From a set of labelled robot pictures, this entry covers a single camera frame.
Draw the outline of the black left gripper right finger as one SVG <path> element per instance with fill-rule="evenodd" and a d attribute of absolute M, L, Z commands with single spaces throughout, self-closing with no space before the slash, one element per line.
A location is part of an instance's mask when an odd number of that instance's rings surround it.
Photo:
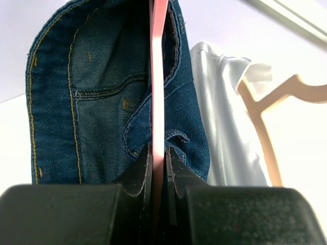
<path fill-rule="evenodd" d="M 173 147 L 165 161 L 162 244 L 326 244 L 311 206 L 295 189 L 210 186 Z"/>

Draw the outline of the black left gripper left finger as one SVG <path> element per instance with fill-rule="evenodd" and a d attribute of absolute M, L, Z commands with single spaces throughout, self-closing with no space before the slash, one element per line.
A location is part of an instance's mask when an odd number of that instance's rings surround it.
<path fill-rule="evenodd" d="M 1 196 L 1 244 L 150 244 L 152 148 L 110 184 L 16 185 Z"/>

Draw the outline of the dark blue denim skirt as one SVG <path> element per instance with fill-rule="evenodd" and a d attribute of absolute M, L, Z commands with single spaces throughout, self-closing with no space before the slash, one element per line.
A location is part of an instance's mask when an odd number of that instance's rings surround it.
<path fill-rule="evenodd" d="M 29 51 L 33 184 L 109 183 L 152 140 L 148 1 L 70 1 Z"/>

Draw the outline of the pink plastic hanger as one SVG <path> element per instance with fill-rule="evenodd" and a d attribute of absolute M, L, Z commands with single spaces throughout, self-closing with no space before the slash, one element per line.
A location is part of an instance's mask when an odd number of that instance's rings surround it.
<path fill-rule="evenodd" d="M 164 181 L 165 109 L 162 35 L 165 26 L 168 0 L 149 1 L 150 56 L 152 85 L 152 238 L 157 243 L 161 190 Z"/>

